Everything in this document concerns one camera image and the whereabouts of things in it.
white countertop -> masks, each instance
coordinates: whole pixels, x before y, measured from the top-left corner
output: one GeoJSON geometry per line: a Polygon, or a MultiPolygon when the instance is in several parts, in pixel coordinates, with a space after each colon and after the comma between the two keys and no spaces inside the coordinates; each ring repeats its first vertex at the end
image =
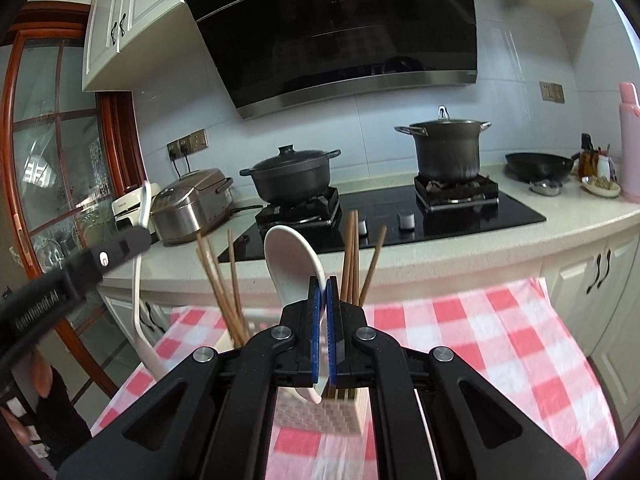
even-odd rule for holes
{"type": "MultiPolygon", "coordinates": [[[[504,175],[502,166],[484,167],[481,173],[497,182],[502,192],[543,214],[547,221],[484,234],[385,247],[380,253],[368,301],[405,300],[414,293],[404,294],[402,290],[413,290],[412,283],[516,266],[640,224],[640,205],[622,199],[606,200],[593,196],[573,179],[567,181],[560,196],[550,198],[531,192],[527,184],[511,180],[504,175]],[[391,298],[381,293],[390,286],[395,291],[391,298]]],[[[337,184],[337,187],[344,194],[407,186],[413,183],[413,178],[412,174],[395,175],[337,184]]],[[[254,223],[255,215],[255,210],[241,212],[212,232],[209,240],[216,253],[220,254],[227,248],[227,229],[231,229],[237,238],[254,223]]],[[[364,280],[372,254],[373,249],[360,251],[360,283],[364,280]]],[[[326,275],[336,274],[339,278],[342,253],[321,254],[319,257],[326,275]]],[[[222,273],[228,277],[229,265],[221,266],[222,273]]],[[[244,306],[273,306],[276,296],[265,262],[238,262],[237,269],[244,306]]],[[[108,274],[103,285],[130,290],[131,274],[131,266],[121,267],[108,274]]],[[[196,256],[195,242],[172,248],[162,246],[161,242],[154,244],[143,257],[141,290],[152,293],[150,298],[160,302],[215,302],[196,256]]]]}

red and white checkered tablecloth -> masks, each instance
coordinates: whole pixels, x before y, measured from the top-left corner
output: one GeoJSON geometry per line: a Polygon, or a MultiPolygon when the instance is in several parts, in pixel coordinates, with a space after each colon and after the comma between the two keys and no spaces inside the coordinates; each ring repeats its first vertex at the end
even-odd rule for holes
{"type": "MultiPolygon", "coordinates": [[[[574,455],[589,479],[618,449],[609,407],[578,345],[531,279],[437,300],[365,307],[370,325],[401,345],[427,352],[453,348],[574,455]]],[[[225,325],[217,309],[185,308],[156,345],[169,368],[197,347],[215,344],[225,325]]],[[[140,365],[92,427],[98,433],[152,386],[140,365]]],[[[376,451],[369,419],[363,435],[274,426],[266,477],[374,480],[376,451]]]]}

pink thermos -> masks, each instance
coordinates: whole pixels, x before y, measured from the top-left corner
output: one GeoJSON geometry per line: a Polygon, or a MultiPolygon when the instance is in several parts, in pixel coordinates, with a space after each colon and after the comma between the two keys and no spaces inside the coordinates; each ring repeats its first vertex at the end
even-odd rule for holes
{"type": "Polygon", "coordinates": [[[622,196],[640,203],[640,105],[633,83],[621,83],[622,196]]]}

black frying pan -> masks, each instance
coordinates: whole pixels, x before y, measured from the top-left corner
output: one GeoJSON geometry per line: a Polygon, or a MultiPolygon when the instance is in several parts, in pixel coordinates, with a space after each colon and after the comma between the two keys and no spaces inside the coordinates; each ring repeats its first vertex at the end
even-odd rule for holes
{"type": "Polygon", "coordinates": [[[579,156],[580,153],[572,158],[548,153],[511,153],[506,159],[509,169],[525,182],[562,182],[571,173],[574,160],[579,156]]]}

black range hood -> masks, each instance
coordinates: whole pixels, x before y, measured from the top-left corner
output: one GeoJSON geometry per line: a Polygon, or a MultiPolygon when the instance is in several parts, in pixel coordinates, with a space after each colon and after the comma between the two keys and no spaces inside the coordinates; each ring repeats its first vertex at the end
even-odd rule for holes
{"type": "Polygon", "coordinates": [[[244,118],[478,75],[474,0],[186,0],[244,118]]]}

